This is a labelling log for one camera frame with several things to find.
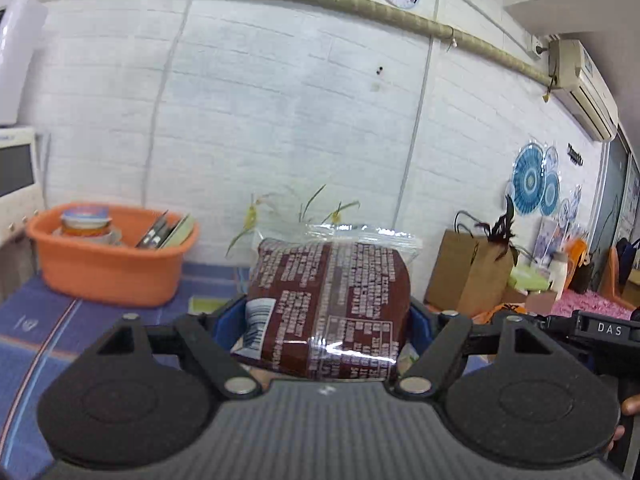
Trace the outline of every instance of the human hand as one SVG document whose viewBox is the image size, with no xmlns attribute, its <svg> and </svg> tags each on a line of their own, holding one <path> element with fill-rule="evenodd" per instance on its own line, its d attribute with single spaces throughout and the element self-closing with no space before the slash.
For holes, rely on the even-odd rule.
<svg viewBox="0 0 640 480">
<path fill-rule="evenodd" d="M 640 395 L 629 397 L 622 403 L 622 414 L 626 416 L 634 416 L 640 413 Z M 625 434 L 625 428 L 618 426 L 616 432 L 613 434 L 613 439 L 607 447 L 607 451 L 613 449 L 613 445 L 617 440 L 620 440 Z"/>
</svg>

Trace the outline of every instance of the table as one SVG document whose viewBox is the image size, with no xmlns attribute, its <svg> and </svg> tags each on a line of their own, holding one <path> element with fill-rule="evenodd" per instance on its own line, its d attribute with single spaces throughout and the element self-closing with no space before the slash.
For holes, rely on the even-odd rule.
<svg viewBox="0 0 640 480">
<path fill-rule="evenodd" d="M 117 308 L 50 290 L 35 277 L 0 306 L 0 465 L 31 480 L 52 462 L 38 430 L 40 395 L 82 351 L 127 312 L 169 323 L 191 296 L 228 300 L 245 292 L 248 269 L 185 264 L 175 297 L 154 309 Z"/>
</svg>

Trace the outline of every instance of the air conditioner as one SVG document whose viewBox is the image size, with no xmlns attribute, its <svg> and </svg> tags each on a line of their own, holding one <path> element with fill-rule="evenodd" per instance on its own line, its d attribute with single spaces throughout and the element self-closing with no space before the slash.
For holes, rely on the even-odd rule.
<svg viewBox="0 0 640 480">
<path fill-rule="evenodd" d="M 549 44 L 554 94 L 594 140 L 609 142 L 618 132 L 618 106 L 591 57 L 578 40 Z"/>
</svg>

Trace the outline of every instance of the brown paper bag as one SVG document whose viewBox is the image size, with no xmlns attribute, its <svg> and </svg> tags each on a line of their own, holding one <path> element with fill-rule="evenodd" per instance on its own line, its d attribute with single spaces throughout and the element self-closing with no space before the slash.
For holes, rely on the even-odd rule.
<svg viewBox="0 0 640 480">
<path fill-rule="evenodd" d="M 440 310 L 476 316 L 500 304 L 513 269 L 511 251 L 484 237 L 447 230 L 424 297 Z"/>
</svg>

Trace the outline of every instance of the wall outlet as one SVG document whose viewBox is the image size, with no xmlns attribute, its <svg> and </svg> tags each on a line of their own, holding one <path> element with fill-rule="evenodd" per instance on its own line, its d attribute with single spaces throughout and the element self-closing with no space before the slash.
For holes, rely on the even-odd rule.
<svg viewBox="0 0 640 480">
<path fill-rule="evenodd" d="M 540 59 L 542 57 L 542 53 L 545 50 L 546 47 L 542 44 L 542 42 L 532 34 L 531 43 L 529 45 L 529 55 L 533 59 Z"/>
</svg>

